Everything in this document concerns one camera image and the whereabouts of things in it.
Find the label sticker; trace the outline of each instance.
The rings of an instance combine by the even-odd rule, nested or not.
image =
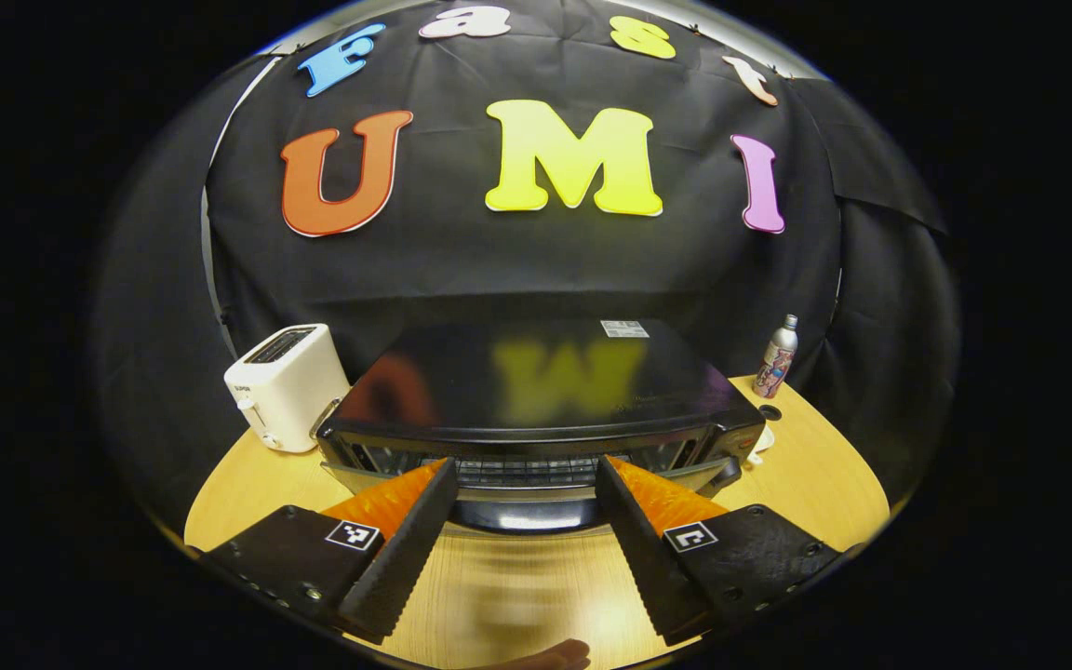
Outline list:
[[[638,321],[604,321],[602,330],[608,338],[647,338],[647,331],[639,326]]]
[[[361,525],[342,521],[325,538],[327,542],[342,545],[342,547],[356,548],[358,551],[367,551],[367,547],[378,536],[378,528],[374,525]]]
[[[671,540],[676,553],[696,550],[698,547],[705,547],[705,545],[718,541],[718,538],[715,538],[714,534],[701,521],[668,528],[665,531],[665,537]]]

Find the toaster oven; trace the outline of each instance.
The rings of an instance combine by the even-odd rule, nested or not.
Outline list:
[[[450,521],[527,534],[604,522],[601,455],[712,496],[762,430],[758,408],[666,324],[582,319],[405,331],[312,434],[355,493],[451,457]]]

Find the aluminum bottle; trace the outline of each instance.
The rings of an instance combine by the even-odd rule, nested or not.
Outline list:
[[[751,387],[756,394],[763,399],[774,399],[779,389],[779,383],[792,366],[792,356],[796,353],[796,317],[788,314],[784,317],[784,326],[772,334],[772,340],[763,352],[763,362]]]

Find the white toaster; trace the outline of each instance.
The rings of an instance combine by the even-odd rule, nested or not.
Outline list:
[[[310,430],[316,417],[349,390],[324,323],[276,332],[230,364],[224,378],[251,429],[281,452],[314,448]]]

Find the hand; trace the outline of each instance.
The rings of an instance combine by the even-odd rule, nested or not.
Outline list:
[[[494,662],[492,666],[470,667],[467,670],[584,670],[590,667],[590,645],[581,640],[565,640],[532,656]]]

